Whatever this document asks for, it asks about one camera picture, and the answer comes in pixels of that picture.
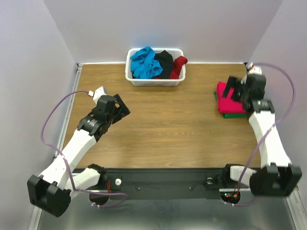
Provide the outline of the pink red t shirt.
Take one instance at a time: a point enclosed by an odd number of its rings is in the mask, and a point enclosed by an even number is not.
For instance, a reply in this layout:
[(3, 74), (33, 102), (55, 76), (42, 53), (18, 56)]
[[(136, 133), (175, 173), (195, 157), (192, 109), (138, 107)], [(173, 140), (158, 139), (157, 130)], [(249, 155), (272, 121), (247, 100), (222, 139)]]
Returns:
[(226, 87), (225, 82), (218, 82), (215, 90), (216, 100), (217, 100), (217, 109), (223, 114), (244, 114), (242, 103), (236, 102), (231, 99), (231, 94), (233, 93), (233, 89), (230, 90), (227, 97), (223, 97), (223, 92)]

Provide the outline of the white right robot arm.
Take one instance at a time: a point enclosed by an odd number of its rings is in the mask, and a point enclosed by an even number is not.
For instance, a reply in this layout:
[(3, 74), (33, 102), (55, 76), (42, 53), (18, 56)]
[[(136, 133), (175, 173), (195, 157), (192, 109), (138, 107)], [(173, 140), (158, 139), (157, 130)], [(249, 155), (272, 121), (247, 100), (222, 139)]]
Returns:
[(264, 98), (266, 77), (248, 74), (244, 79), (230, 76), (222, 97), (229, 96), (241, 102), (248, 115), (256, 140), (255, 152), (260, 153), (261, 166), (253, 170), (248, 166), (227, 164), (221, 174), (221, 183), (231, 187), (238, 182), (250, 188), (255, 196), (289, 196), (302, 171), (294, 166), (281, 142), (275, 119), (275, 109), (270, 100)]

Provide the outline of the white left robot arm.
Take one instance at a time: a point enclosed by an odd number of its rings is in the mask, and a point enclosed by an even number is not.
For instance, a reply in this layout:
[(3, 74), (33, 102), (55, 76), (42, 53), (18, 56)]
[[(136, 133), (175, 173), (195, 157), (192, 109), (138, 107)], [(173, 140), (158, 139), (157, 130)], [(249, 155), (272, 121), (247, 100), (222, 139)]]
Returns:
[(105, 168), (91, 164), (77, 176), (72, 172), (85, 153), (108, 131), (111, 125), (130, 114), (119, 94), (88, 92), (96, 106), (82, 118), (64, 150), (40, 173), (27, 181), (30, 203), (43, 211), (60, 217), (71, 200), (84, 192), (109, 199), (111, 182)]

